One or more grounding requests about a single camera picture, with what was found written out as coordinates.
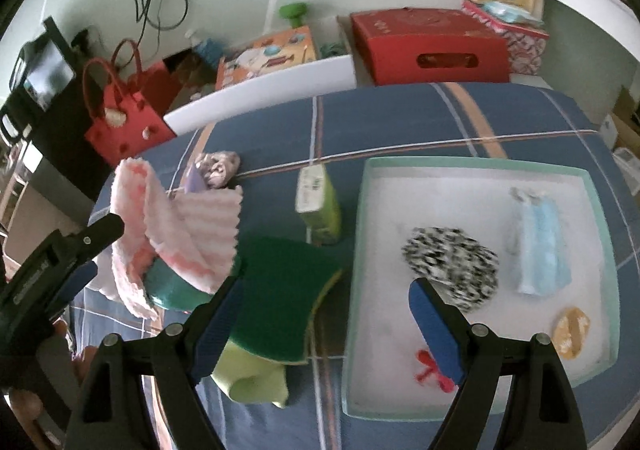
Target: bed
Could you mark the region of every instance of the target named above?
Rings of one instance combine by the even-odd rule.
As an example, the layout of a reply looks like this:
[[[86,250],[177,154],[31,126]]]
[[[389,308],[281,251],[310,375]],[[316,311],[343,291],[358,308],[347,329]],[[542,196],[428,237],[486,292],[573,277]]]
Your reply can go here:
[[[613,367],[579,385],[575,395],[591,443],[635,403],[640,390],[640,215],[620,170],[594,126],[564,94],[517,84],[412,84],[361,88],[256,110],[209,125],[146,152],[165,188],[176,188],[195,152],[234,150],[244,190],[240,233],[305,240],[294,211],[300,167],[324,162],[343,214],[343,239],[326,247],[345,268],[364,162],[374,156],[508,157],[588,170],[602,202],[620,288],[620,349]],[[94,215],[108,207],[111,179]],[[426,448],[439,422],[353,419],[342,413],[340,375],[349,279],[318,311],[309,364],[289,367],[289,406],[233,403],[211,379],[199,394],[228,448],[253,450]],[[125,339],[156,329],[125,307],[85,289],[72,306],[80,348],[117,332]],[[164,325],[184,321],[167,312]],[[150,384],[145,382],[150,401]],[[502,416],[491,416],[479,448],[492,448]]]

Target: purple cloth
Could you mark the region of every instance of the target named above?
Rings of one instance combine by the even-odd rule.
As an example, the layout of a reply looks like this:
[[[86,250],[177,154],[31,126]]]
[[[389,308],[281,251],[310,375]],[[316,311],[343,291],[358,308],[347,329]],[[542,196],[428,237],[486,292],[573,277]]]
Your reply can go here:
[[[208,189],[207,184],[202,178],[202,174],[200,174],[200,170],[196,168],[195,164],[192,164],[187,174],[187,181],[184,184],[184,192],[188,194],[191,192],[204,192]]]

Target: green cloth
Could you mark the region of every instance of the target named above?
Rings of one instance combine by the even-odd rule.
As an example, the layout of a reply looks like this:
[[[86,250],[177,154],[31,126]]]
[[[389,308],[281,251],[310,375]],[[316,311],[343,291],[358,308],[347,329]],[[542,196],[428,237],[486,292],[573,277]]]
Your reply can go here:
[[[230,339],[274,362],[306,364],[316,309],[340,277],[324,248],[272,237],[242,239],[244,296]]]
[[[289,389],[283,364],[259,358],[229,341],[211,375],[231,400],[238,403],[273,403],[284,408]]]

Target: red shopping bag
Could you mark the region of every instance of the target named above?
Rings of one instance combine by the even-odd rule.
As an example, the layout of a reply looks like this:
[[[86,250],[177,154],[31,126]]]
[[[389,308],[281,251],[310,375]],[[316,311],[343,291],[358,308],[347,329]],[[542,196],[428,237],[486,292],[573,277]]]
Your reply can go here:
[[[87,80],[91,64],[100,64],[110,77],[99,106],[94,106],[89,98]],[[137,156],[148,148],[175,138],[175,133],[146,99],[148,92],[131,91],[130,86],[118,77],[113,65],[103,58],[92,58],[84,65],[82,94],[94,121],[84,138],[114,168],[127,157]]]
[[[127,79],[129,92],[142,93],[145,100],[153,107],[155,112],[158,113],[159,116],[164,116],[182,89],[181,83],[170,75],[169,69],[166,68],[163,61],[156,62],[143,71],[138,45],[131,38],[125,38],[118,44],[111,56],[112,66],[115,67],[118,53],[125,44],[129,44],[133,49],[133,58],[136,62],[136,72]],[[111,88],[110,85],[105,88],[105,91],[107,90],[113,92],[113,88]]]

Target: orange coaster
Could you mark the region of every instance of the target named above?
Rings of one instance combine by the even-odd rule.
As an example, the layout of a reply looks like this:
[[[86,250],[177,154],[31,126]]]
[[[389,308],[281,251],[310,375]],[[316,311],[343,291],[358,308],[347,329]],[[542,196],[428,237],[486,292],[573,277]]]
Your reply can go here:
[[[582,350],[590,325],[589,317],[580,308],[567,309],[558,320],[552,337],[558,354],[567,360],[576,358]]]

